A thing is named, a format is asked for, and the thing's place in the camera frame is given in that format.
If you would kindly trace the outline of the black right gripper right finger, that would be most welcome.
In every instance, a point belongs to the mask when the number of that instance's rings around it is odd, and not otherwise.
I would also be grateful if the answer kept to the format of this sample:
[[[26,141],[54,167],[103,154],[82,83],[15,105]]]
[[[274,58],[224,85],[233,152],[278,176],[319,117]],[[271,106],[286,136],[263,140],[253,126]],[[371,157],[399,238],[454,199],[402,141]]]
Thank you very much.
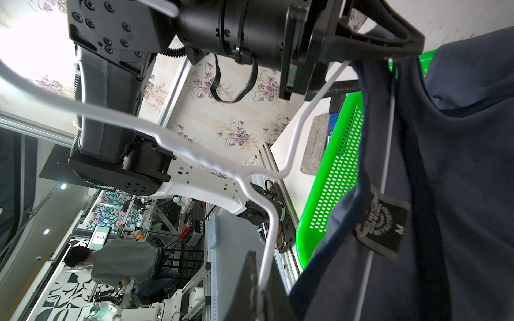
[[[291,301],[286,293],[280,271],[275,262],[264,264],[268,269],[267,278],[262,282],[262,319],[298,320]]]

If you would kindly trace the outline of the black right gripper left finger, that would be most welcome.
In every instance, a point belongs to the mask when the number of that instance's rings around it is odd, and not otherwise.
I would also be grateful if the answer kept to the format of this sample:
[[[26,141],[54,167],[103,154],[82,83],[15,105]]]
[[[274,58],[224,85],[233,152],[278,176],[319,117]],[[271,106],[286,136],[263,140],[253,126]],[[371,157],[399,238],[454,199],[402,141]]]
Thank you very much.
[[[256,320],[256,296],[258,294],[258,269],[256,252],[246,254],[236,289],[224,320]]]

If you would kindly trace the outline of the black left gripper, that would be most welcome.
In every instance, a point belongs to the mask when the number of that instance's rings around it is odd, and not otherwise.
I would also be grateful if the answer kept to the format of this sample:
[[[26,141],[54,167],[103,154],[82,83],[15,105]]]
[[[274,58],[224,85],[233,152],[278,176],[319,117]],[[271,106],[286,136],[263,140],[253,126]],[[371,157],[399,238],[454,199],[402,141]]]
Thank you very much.
[[[352,9],[376,23],[368,33],[348,26]],[[279,98],[312,100],[329,68],[322,49],[329,38],[330,61],[364,61],[419,56],[424,36],[386,1],[291,1],[282,43]]]

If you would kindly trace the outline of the navy blue tank top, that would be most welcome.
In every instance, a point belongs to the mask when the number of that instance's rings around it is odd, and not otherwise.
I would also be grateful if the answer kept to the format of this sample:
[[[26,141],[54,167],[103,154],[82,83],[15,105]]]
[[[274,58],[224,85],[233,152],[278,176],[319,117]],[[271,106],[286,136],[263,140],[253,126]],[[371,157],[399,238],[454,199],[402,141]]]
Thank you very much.
[[[513,319],[513,28],[428,72],[355,61],[357,184],[290,292],[299,320]]]

